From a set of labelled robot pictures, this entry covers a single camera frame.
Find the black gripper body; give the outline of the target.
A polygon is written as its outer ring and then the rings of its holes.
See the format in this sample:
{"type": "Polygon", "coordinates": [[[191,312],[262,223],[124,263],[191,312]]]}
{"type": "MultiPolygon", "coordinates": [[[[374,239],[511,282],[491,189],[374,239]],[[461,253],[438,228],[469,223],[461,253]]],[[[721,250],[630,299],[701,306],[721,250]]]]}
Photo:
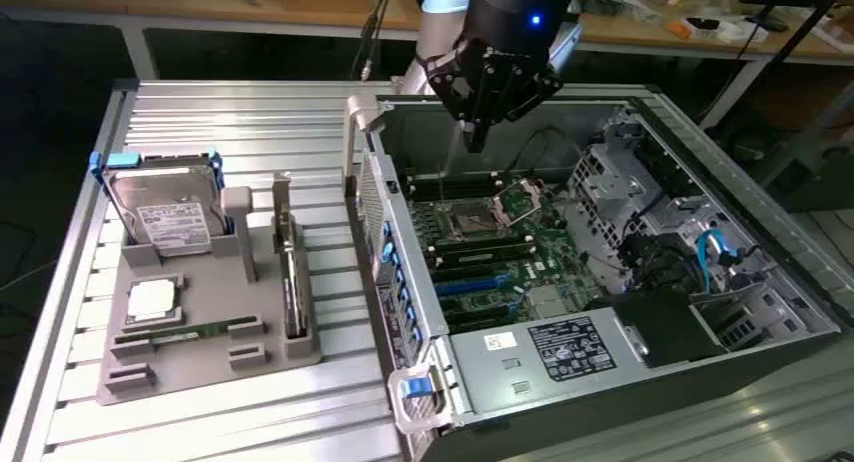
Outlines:
{"type": "Polygon", "coordinates": [[[459,44],[541,69],[565,22],[571,0],[470,0],[459,44]]]}

